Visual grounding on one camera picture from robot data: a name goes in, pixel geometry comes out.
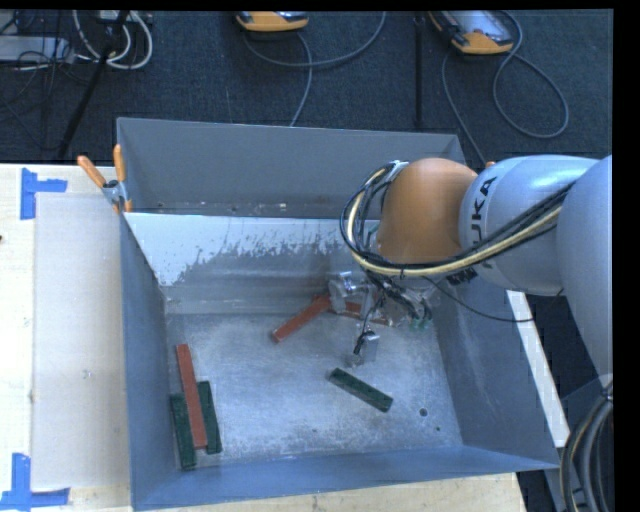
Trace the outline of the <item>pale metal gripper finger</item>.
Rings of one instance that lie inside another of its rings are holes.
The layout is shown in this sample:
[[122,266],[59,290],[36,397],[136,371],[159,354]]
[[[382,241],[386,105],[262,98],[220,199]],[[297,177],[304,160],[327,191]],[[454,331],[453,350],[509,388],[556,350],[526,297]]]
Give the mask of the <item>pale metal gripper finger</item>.
[[345,356],[349,368],[363,366],[376,360],[380,337],[373,331],[364,331],[356,339],[354,347]]
[[347,300],[361,292],[361,284],[353,279],[351,271],[339,272],[329,277],[328,291],[332,308],[345,313]]

